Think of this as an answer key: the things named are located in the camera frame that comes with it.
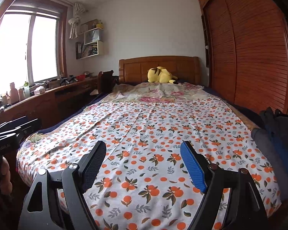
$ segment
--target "hand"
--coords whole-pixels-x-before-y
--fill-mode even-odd
[[[1,165],[2,178],[0,181],[0,190],[4,195],[9,195],[12,192],[12,184],[10,182],[11,173],[9,171],[8,161],[3,157]]]

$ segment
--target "wooden headboard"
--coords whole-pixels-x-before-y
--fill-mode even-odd
[[[200,84],[200,63],[198,57],[149,56],[119,61],[119,82],[140,84],[147,81],[150,68],[164,67],[178,79],[191,84]]]

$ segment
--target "clutter on desk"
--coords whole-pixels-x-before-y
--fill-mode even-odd
[[[25,98],[30,97],[30,87],[29,87],[28,82],[25,82],[24,84],[24,93],[25,93]]]
[[[36,88],[36,89],[34,90],[34,95],[43,94],[45,91],[46,91],[46,90],[45,90],[45,87],[39,86],[38,88]]]
[[[10,103],[15,104],[19,102],[19,95],[18,95],[18,90],[15,88],[15,83],[12,82],[10,83],[10,92],[7,94],[8,97],[10,97]]]
[[[78,75],[78,76],[76,76],[76,78],[78,81],[83,81],[83,80],[85,80],[85,74]]]
[[[74,75],[69,75],[67,78],[65,77],[60,78],[60,86],[69,85],[76,82],[78,82],[78,79]]]
[[[48,80],[45,82],[45,90],[46,91],[49,90],[49,83],[50,83],[50,81],[48,81]]]
[[[6,105],[2,105],[0,107],[0,113],[3,113],[5,111],[5,109],[11,107],[12,105],[10,103],[6,104]]]
[[[60,80],[50,81],[50,82],[48,83],[48,90],[57,88],[57,87],[59,87],[59,86],[60,86]]]
[[[8,104],[8,97],[6,95],[2,96],[2,105],[7,105]]]
[[[25,99],[25,94],[24,94],[24,89],[23,88],[19,88],[18,89],[18,95],[19,95],[19,101],[22,101]]]

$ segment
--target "wooden wardrobe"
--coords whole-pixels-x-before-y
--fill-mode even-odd
[[[288,113],[288,28],[273,0],[199,0],[210,87],[255,112]]]

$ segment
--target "metal bolt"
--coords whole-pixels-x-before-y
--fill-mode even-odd
[[[216,170],[219,166],[216,165],[215,163],[211,163],[209,164],[209,168],[211,168],[212,170]]]
[[[74,169],[76,169],[78,167],[78,164],[76,164],[76,163],[72,163],[71,165],[69,165],[69,168],[71,169],[71,170],[74,170]]]
[[[40,175],[44,175],[44,174],[46,174],[46,170],[45,170],[45,169],[40,169],[40,170],[38,171],[38,173],[39,173]]]
[[[243,173],[243,174],[247,174],[248,173],[248,170],[246,168],[241,168],[240,171]]]

